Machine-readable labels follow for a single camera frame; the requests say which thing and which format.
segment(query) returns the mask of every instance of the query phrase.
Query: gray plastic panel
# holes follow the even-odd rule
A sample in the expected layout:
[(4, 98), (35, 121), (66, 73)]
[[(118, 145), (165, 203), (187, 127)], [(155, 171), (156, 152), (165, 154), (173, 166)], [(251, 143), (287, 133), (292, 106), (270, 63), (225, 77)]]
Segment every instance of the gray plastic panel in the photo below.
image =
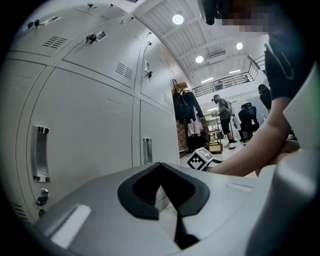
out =
[[(155, 34), (146, 37), (142, 64), (141, 93), (155, 102), (172, 110), (171, 91), (168, 83), (168, 69), (161, 47), (161, 41)], [(146, 62), (150, 65), (152, 77), (149, 79), (145, 71)]]
[(21, 60), (4, 60), (0, 74), (0, 181), (11, 208), (30, 222), (16, 169), (16, 137), (21, 112), (44, 65)]
[(91, 213), (68, 248), (69, 251), (83, 256), (164, 256), (180, 252), (160, 221), (134, 217), (118, 199), (119, 185), (150, 165), (87, 182), (52, 207), (36, 223), (36, 228), (50, 236), (66, 214), (80, 204), (88, 206)]
[(111, 22), (127, 14), (119, 7), (115, 5), (111, 6), (110, 4), (93, 4), (92, 8), (89, 8), (87, 4), (83, 4), (75, 7), (75, 9), (103, 19), (107, 22)]
[[(85, 182), (132, 167), (133, 97), (87, 77), (56, 68), (35, 103), (28, 129), (27, 161), (35, 198), (49, 190), (48, 209)], [(50, 182), (31, 175), (32, 128), (49, 128)]]
[(72, 40), (104, 22), (100, 18), (75, 9), (54, 12), (39, 21), (41, 23), (54, 16), (61, 18), (48, 25), (40, 25), (38, 28), (33, 26), (17, 36), (10, 51), (54, 57)]
[(166, 162), (177, 164), (179, 151), (177, 148), (175, 133), (177, 127), (174, 117), (143, 100), (140, 102), (141, 162), (144, 162), (143, 138), (151, 138), (153, 163)]
[(123, 19), (126, 24), (117, 21), (100, 29), (107, 34), (100, 42), (89, 43), (83, 37), (63, 60), (134, 88), (145, 30), (139, 21), (129, 17)]

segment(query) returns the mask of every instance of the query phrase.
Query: locker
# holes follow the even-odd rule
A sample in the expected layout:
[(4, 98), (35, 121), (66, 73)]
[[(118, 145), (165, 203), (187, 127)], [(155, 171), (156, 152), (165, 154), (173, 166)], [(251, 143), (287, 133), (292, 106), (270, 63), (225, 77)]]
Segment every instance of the locker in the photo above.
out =
[(33, 26), (20, 34), (12, 43), (10, 51), (54, 57), (75, 38), (104, 22), (75, 9), (57, 11), (39, 19), (39, 22), (41, 24), (50, 19), (53, 21), (47, 25), (38, 28)]
[(168, 70), (163, 56), (161, 41), (153, 33), (148, 34), (144, 46), (141, 93), (172, 110)]
[(13, 212), (30, 221), (16, 168), (16, 136), (20, 115), (28, 93), (44, 65), (5, 59), (0, 74), (0, 182)]
[(152, 162), (178, 163), (174, 117), (141, 100), (140, 103), (140, 148), (144, 164), (144, 138), (152, 139)]
[(98, 30), (95, 35), (100, 41), (91, 43), (84, 37), (63, 60), (134, 88), (145, 29), (130, 16), (123, 19)]
[(133, 97), (56, 68), (35, 103), (27, 138), (27, 168), (46, 210), (85, 182), (132, 167)]
[(89, 7), (88, 4), (83, 4), (75, 8), (78, 11), (90, 14), (97, 18), (103, 19), (107, 22), (111, 22), (115, 19), (118, 19), (122, 16), (125, 16), (127, 13), (120, 9), (119, 7), (110, 4), (93, 4), (92, 7)]

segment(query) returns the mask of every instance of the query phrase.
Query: person in black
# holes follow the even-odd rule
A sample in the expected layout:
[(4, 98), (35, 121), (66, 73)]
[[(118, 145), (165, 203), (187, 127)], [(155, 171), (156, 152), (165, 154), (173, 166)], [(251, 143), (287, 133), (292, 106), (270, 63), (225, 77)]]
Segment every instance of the person in black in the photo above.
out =
[(304, 37), (287, 13), (275, 1), (229, 0), (222, 22), (240, 26), (251, 32), (269, 35), (264, 52), (265, 74), (271, 91), (268, 118), (250, 142), (237, 154), (218, 164), (209, 172), (246, 176), (259, 174), (264, 166), (277, 164), (287, 154), (299, 149), (296, 141), (287, 140), (291, 127), (283, 111), (297, 94), (314, 64)]
[(260, 100), (265, 105), (266, 109), (271, 110), (271, 92), (264, 84), (258, 86), (258, 92), (260, 94)]
[(247, 104), (243, 104), (241, 106), (241, 111), (239, 112), (239, 119), (241, 121), (241, 130), (247, 132), (248, 140), (250, 140), (253, 136), (253, 132), (259, 128), (256, 107), (251, 106), (248, 108)]

